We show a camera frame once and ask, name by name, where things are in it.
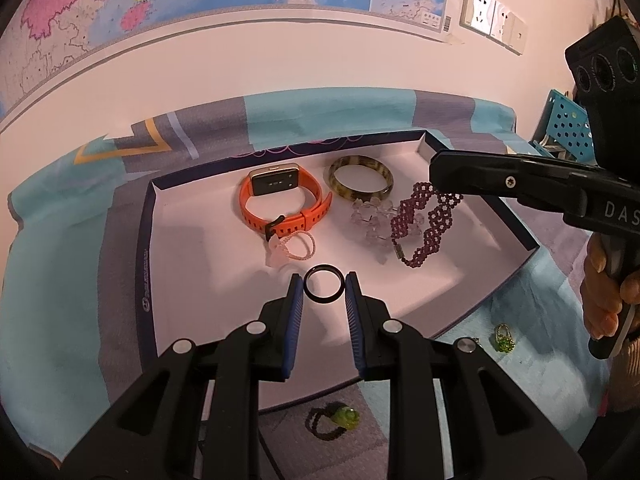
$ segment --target sleeve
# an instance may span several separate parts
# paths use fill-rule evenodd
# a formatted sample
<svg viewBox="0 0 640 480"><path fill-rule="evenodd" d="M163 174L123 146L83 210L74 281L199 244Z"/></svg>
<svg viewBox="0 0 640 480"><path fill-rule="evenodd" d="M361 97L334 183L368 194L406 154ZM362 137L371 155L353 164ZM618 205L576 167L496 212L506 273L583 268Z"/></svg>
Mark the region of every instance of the sleeve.
<svg viewBox="0 0 640 480"><path fill-rule="evenodd" d="M612 412L640 407L640 338L625 341L613 358L608 402Z"/></svg>

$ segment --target orange watch strap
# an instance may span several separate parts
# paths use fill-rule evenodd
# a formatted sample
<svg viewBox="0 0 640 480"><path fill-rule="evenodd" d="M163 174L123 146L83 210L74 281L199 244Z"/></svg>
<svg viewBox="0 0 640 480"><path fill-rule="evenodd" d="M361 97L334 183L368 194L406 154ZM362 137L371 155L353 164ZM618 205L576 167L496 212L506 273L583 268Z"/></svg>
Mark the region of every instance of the orange watch strap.
<svg viewBox="0 0 640 480"><path fill-rule="evenodd" d="M322 187L320 183L304 168L298 170L298 186L307 188L316 198L316 202L308 209L303 209L300 213L286 217L281 223L271 228L271 231L282 238L295 231L309 231L324 216L331 205L333 194L328 193L326 198L322 200ZM246 224L255 231L264 234L264 228L269 223L262 218L252 214L246 208L249 198L254 195L251 179L247 176L240 186L240 211Z"/></svg>

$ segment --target pink hair tie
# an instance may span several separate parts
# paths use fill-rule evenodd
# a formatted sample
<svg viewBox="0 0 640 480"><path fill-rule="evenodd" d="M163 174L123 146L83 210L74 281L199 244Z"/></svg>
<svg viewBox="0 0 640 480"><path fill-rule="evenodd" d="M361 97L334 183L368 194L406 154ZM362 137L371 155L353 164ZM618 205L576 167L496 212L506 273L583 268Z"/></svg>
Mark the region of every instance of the pink hair tie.
<svg viewBox="0 0 640 480"><path fill-rule="evenodd" d="M306 256L297 256L296 254L291 254L287 249L287 243L296 235L306 235L311 240L312 248L311 250L307 248ZM316 241L314 240L311 233L307 231L295 231L290 235L282 238L272 236L268 241L267 266L279 269L280 267L288 264L289 260L304 262L305 260L311 258L314 254L316 254Z"/></svg>

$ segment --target tortoiseshell bangle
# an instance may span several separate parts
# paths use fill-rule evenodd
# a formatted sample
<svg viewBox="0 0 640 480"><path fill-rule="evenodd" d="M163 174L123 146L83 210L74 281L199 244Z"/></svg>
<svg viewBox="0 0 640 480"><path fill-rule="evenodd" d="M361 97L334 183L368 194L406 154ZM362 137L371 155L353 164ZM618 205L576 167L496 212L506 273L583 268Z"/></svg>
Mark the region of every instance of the tortoiseshell bangle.
<svg viewBox="0 0 640 480"><path fill-rule="evenodd" d="M373 193L350 189L335 177L335 172L338 168L342 168L343 166L364 166L365 168L371 168L384 177L386 187ZM375 158L365 155L347 155L336 160L329 168L329 186L335 194L342 198L346 198L347 200L351 200L352 202L355 202L357 199L360 199L363 202L368 202L372 198L384 200L389 196L389 193L391 193L391 190L394 187L394 176L391 174L388 167Z"/></svg>

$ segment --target camera lens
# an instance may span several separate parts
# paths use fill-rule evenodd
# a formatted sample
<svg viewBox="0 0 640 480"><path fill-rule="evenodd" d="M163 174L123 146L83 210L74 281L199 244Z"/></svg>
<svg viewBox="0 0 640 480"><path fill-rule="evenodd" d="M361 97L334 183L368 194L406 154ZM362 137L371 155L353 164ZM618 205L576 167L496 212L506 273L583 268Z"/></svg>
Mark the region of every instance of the camera lens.
<svg viewBox="0 0 640 480"><path fill-rule="evenodd" d="M588 92L591 90L591 78L589 77L589 72L586 71L585 67L578 67L578 86L580 90L583 92Z"/></svg>
<svg viewBox="0 0 640 480"><path fill-rule="evenodd" d="M618 68L622 77L630 83L635 82L638 78L638 64L631 53L621 46L616 57L618 58Z"/></svg>
<svg viewBox="0 0 640 480"><path fill-rule="evenodd" d="M598 86L605 92L613 90L616 85L616 79L613 75L611 63L602 54L598 54L593 58L593 73L596 76Z"/></svg>

